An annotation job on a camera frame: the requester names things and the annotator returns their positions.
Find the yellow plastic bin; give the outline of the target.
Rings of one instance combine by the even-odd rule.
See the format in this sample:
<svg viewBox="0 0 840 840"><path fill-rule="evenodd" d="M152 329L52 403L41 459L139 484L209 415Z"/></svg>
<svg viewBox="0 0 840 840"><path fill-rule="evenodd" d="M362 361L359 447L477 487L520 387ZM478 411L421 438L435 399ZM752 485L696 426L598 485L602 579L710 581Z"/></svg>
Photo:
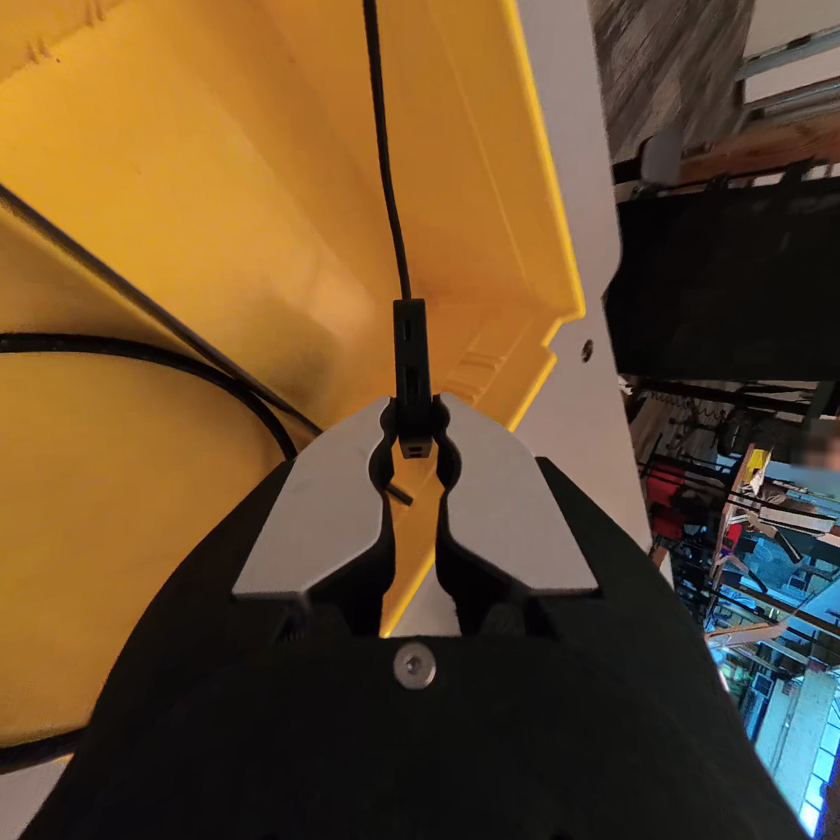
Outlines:
<svg viewBox="0 0 840 840"><path fill-rule="evenodd" d="M513 430L581 279L515 2L377 2L435 392ZM362 2L2 2L2 185L321 429L394 393ZM284 460L156 365L2 354L2 747L88 724L176 566Z"/></svg>

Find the black equipment case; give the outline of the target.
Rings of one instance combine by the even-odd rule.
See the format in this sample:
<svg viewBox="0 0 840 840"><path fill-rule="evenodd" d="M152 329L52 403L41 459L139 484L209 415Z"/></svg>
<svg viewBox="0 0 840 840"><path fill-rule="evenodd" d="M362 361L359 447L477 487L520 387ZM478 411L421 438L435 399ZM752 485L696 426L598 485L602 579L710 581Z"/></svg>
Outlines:
<svg viewBox="0 0 840 840"><path fill-rule="evenodd" d="M605 293L616 370L663 381L837 382L839 180L618 205Z"/></svg>

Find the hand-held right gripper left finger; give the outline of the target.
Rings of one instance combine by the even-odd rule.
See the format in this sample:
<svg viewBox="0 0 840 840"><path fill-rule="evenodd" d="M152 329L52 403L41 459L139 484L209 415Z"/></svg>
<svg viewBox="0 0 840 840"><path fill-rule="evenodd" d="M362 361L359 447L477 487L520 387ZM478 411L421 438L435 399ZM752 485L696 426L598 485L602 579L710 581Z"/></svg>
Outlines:
<svg viewBox="0 0 840 840"><path fill-rule="evenodd" d="M381 396L294 459L232 594L334 607L353 635L378 637L396 575L386 488L394 476L395 405Z"/></svg>

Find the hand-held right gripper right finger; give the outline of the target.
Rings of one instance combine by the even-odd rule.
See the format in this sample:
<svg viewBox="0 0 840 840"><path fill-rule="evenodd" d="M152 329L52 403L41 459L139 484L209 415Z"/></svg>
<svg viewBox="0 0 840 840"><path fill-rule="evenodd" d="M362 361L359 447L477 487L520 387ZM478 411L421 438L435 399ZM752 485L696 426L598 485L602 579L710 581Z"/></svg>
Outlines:
<svg viewBox="0 0 840 840"><path fill-rule="evenodd" d="M439 500L437 581L462 637L492 613L546 634L546 601L597 595L599 584L538 459L504 426L450 393L434 398Z"/></svg>

